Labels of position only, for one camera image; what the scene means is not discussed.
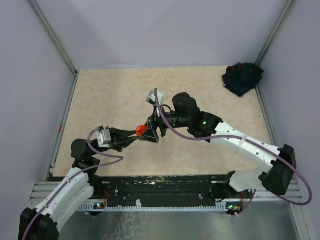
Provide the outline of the orange earbud charging case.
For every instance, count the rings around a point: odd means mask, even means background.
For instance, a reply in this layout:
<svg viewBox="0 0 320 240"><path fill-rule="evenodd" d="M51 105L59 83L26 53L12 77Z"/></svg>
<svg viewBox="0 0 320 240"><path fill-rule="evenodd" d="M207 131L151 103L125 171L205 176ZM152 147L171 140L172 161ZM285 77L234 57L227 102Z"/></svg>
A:
<svg viewBox="0 0 320 240"><path fill-rule="evenodd" d="M136 136L141 137L146 132L147 129L148 127L146 125L139 125L135 130Z"/></svg>

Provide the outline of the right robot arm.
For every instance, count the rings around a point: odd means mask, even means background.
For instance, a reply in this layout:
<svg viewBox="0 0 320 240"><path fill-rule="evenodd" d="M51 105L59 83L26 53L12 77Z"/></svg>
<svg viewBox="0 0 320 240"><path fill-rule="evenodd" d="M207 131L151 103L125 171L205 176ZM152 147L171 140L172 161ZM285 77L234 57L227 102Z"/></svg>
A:
<svg viewBox="0 0 320 240"><path fill-rule="evenodd" d="M220 117L200 110L196 100L186 92L173 97L174 110L170 112L161 107L160 92L151 91L146 101L153 105L153 113L147 119L141 140L158 143L167 129L186 128L190 138L228 148L256 165L253 170L228 173L223 185L227 197L235 198L240 192L258 188L278 196L286 195L297 168L293 147L270 145L236 130Z"/></svg>

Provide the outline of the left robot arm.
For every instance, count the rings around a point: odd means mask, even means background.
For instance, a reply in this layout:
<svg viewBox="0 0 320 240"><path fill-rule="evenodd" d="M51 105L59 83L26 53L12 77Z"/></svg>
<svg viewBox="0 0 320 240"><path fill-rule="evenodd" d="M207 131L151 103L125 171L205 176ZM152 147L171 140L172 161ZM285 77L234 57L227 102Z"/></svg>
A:
<svg viewBox="0 0 320 240"><path fill-rule="evenodd" d="M63 227L79 207L91 197L103 195L102 178L96 174L103 167L95 155L112 158L112 164L122 156L109 155L108 150L121 152L139 137L135 130L109 127L95 128L86 139L71 144L74 163L60 184L35 208L27 207L20 216L18 239L57 240Z"/></svg>

